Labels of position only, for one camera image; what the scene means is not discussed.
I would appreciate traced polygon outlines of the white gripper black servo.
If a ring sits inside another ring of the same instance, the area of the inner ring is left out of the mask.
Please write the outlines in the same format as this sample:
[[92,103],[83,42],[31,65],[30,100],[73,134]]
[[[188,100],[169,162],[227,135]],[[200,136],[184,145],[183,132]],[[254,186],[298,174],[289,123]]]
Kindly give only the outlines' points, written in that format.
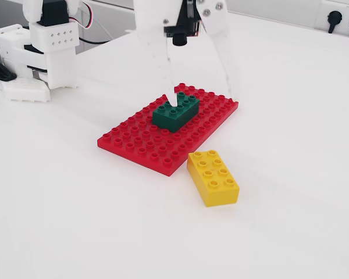
[[[231,99],[239,99],[240,76],[235,63],[226,1],[134,1],[137,29],[162,29],[164,35],[197,35],[200,21],[218,53]],[[177,107],[167,39],[163,34],[138,34],[149,58],[159,93]]]

